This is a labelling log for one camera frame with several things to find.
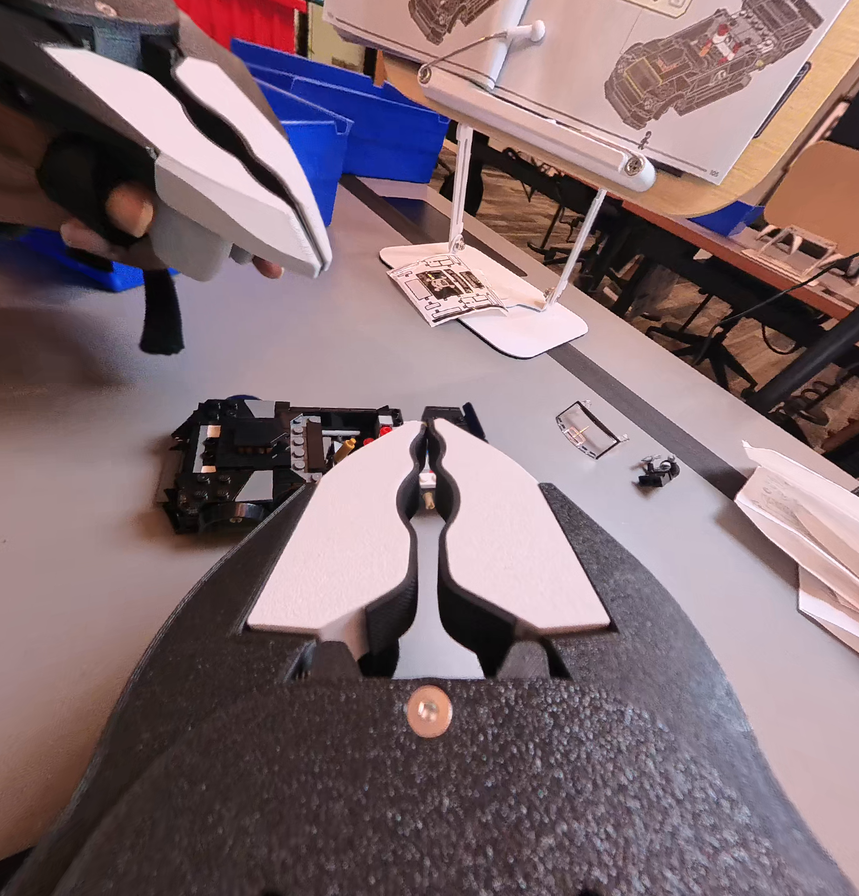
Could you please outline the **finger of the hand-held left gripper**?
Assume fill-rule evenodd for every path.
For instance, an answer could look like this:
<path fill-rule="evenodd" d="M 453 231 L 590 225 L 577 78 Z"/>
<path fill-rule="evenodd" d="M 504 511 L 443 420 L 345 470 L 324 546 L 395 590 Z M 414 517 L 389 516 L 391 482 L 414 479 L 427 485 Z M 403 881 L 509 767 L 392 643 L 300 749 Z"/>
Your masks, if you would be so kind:
<path fill-rule="evenodd" d="M 333 255 L 323 218 L 301 163 L 280 126 L 217 63 L 186 57 L 176 64 L 172 75 L 197 109 L 212 113 L 241 141 L 242 148 L 232 149 L 231 154 L 294 211 L 317 271 L 326 271 Z"/>
<path fill-rule="evenodd" d="M 149 239 L 167 267 L 210 280 L 229 256 L 249 253 L 304 276 L 323 273 L 294 211 L 206 136 L 153 76 L 85 49 L 42 49 L 155 149 L 158 202 Z"/>

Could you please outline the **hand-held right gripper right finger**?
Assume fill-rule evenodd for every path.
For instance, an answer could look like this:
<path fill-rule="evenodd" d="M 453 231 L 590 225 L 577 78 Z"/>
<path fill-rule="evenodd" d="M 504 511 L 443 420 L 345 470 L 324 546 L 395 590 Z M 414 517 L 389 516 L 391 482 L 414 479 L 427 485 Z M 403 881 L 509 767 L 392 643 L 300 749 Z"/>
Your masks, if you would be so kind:
<path fill-rule="evenodd" d="M 427 424 L 439 538 L 440 620 L 478 658 L 515 641 L 604 630 L 611 618 L 541 485 L 447 420 Z"/>

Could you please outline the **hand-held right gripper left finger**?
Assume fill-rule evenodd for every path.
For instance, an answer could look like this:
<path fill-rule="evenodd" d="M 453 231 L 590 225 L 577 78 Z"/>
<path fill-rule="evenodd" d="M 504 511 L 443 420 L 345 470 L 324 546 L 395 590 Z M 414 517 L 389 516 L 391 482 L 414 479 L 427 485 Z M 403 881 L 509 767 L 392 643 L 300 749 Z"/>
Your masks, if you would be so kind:
<path fill-rule="evenodd" d="M 248 627 L 368 645 L 368 606 L 403 585 L 413 530 L 399 492 L 419 472 L 424 424 L 410 421 L 361 447 L 317 483 L 253 609 Z"/>

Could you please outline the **lego car model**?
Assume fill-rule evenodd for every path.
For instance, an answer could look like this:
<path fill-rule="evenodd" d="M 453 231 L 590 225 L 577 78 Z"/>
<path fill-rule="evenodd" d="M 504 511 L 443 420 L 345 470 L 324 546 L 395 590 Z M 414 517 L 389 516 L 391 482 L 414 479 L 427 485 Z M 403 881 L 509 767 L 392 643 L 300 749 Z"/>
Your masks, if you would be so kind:
<path fill-rule="evenodd" d="M 158 503 L 178 535 L 255 527 L 348 454 L 402 425 L 401 410 L 389 406 L 209 399 L 171 436 Z"/>

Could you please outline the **blue plastic bin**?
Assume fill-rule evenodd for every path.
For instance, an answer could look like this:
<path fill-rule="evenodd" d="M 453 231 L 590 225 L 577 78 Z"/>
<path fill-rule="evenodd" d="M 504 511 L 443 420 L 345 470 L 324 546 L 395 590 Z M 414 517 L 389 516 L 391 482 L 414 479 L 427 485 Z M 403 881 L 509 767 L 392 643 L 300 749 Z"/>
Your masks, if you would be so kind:
<path fill-rule="evenodd" d="M 256 80 L 352 121 L 343 173 L 430 182 L 448 118 L 365 74 L 239 39 L 232 51 Z"/>
<path fill-rule="evenodd" d="M 330 225 L 337 185 L 343 173 L 353 120 L 294 96 L 283 87 L 257 80 L 287 133 L 289 143 L 310 183 L 325 226 Z M 69 252 L 55 232 L 32 230 L 20 238 L 31 251 L 71 271 L 64 279 L 120 293 L 143 285 L 140 270 L 104 260 L 85 262 Z"/>

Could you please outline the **lego instruction booklet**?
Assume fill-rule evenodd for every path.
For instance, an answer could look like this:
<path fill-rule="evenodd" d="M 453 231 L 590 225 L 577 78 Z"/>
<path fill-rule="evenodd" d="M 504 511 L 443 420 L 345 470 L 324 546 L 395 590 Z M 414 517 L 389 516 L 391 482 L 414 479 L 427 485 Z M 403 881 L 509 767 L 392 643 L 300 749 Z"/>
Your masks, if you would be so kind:
<path fill-rule="evenodd" d="M 718 185 L 844 1 L 324 3 L 346 39 L 418 62 L 535 20 L 442 69 L 499 98 Z"/>

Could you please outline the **small black lego assembly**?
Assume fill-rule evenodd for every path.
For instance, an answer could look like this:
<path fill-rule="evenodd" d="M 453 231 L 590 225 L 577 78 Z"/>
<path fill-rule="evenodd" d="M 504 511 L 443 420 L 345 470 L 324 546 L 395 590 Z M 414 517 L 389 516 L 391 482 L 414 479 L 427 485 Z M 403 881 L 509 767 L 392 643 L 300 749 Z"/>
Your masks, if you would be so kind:
<path fill-rule="evenodd" d="M 637 464 L 637 487 L 642 489 L 662 488 L 681 474 L 681 466 L 674 454 L 648 455 Z"/>

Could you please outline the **lego sticker sheet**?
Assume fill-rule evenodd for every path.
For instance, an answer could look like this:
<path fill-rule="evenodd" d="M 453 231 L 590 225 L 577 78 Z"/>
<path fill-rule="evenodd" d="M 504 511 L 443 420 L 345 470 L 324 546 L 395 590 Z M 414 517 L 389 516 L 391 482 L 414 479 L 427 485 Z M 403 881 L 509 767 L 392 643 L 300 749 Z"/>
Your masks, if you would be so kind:
<path fill-rule="evenodd" d="M 435 254 L 387 272 L 430 327 L 469 316 L 505 316 L 507 307 L 459 256 Z"/>

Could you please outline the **person's left hand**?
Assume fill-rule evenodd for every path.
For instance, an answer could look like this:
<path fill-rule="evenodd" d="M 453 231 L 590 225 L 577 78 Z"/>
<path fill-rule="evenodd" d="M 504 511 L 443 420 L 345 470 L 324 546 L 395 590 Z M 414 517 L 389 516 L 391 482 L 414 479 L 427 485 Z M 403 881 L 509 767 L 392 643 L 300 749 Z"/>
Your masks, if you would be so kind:
<path fill-rule="evenodd" d="M 155 216 L 155 196 L 135 183 L 117 185 L 105 203 L 113 225 L 139 241 L 122 247 L 90 230 L 43 192 L 36 170 L 53 134 L 0 103 L 0 222 L 54 230 L 76 250 L 144 270 L 163 267 L 146 237 Z"/>

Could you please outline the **red plastic bin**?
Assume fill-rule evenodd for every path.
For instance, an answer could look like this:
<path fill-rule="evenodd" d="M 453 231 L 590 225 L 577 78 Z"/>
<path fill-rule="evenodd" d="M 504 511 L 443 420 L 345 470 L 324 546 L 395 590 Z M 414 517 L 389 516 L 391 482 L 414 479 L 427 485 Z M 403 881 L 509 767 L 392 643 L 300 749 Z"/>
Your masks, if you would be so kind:
<path fill-rule="evenodd" d="M 296 14 L 308 14 L 306 1 L 177 1 L 179 10 L 226 49 L 232 39 L 296 51 Z"/>

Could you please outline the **white stand rod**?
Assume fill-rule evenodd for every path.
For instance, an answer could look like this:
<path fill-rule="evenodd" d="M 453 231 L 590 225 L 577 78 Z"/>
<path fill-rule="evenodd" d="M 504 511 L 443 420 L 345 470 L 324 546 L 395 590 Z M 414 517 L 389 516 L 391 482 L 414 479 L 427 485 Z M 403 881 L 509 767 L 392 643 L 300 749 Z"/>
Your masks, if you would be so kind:
<path fill-rule="evenodd" d="M 457 129 L 458 152 L 451 198 L 451 214 L 449 216 L 448 252 L 457 254 L 464 246 L 463 237 L 465 202 L 469 182 L 469 170 L 472 153 L 473 128 L 459 123 Z"/>
<path fill-rule="evenodd" d="M 566 287 L 570 285 L 570 279 L 577 265 L 580 253 L 584 249 L 585 242 L 592 234 L 593 225 L 600 212 L 600 209 L 603 206 L 603 202 L 606 196 L 607 189 L 605 187 L 601 187 L 596 191 L 596 195 L 594 196 L 594 199 L 588 211 L 584 215 L 582 226 L 578 232 L 575 242 L 573 243 L 567 261 L 564 264 L 556 287 L 553 287 L 545 292 L 545 302 L 543 306 L 544 310 L 548 310 L 549 308 L 553 307 L 553 305 L 558 303 L 559 297 L 566 290 Z"/>

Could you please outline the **crumpled white paper bag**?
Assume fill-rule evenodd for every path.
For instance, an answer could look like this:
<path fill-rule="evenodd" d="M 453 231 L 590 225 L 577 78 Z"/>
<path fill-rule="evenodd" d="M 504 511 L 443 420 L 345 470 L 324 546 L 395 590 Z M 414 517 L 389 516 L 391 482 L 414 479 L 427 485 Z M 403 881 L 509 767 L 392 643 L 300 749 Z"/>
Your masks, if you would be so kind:
<path fill-rule="evenodd" d="M 799 566 L 798 611 L 859 654 L 859 495 L 770 449 L 735 503 Z"/>

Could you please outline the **black metal pole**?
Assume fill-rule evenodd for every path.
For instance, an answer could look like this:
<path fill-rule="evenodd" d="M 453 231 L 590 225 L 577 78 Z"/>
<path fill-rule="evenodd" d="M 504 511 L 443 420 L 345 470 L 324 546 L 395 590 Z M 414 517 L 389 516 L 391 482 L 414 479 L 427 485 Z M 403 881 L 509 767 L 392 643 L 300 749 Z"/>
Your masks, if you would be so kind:
<path fill-rule="evenodd" d="M 805 385 L 828 364 L 850 351 L 859 342 L 859 306 L 816 342 L 805 349 L 799 357 L 785 367 L 752 396 L 746 399 L 751 409 L 767 414 L 780 402 L 788 399 L 794 391 Z"/>

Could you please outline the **long wooden table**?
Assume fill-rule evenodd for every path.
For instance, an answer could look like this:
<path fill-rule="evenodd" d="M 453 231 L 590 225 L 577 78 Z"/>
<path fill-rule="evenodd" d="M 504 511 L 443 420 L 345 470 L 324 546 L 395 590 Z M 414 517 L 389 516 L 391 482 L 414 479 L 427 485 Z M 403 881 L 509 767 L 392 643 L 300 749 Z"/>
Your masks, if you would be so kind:
<path fill-rule="evenodd" d="M 637 306 L 644 277 L 657 266 L 676 273 L 733 308 L 720 331 L 734 321 L 752 317 L 801 343 L 812 356 L 816 346 L 827 361 L 852 350 L 859 342 L 859 300 L 842 281 L 839 297 L 828 297 L 817 276 L 778 271 L 769 260 L 749 252 L 750 238 L 728 238 L 686 218 L 623 204 L 616 266 L 640 257 L 636 272 L 623 286 L 612 311 L 626 317 Z"/>

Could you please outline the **small blue storage bin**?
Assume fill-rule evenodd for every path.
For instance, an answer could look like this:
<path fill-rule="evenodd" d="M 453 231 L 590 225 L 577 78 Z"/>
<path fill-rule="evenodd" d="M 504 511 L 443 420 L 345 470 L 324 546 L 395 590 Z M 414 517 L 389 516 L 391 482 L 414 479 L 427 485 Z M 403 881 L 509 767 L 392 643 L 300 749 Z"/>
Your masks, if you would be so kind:
<path fill-rule="evenodd" d="M 737 200 L 719 210 L 689 218 L 689 221 L 721 236 L 733 238 L 760 219 L 764 208 L 764 205 Z"/>

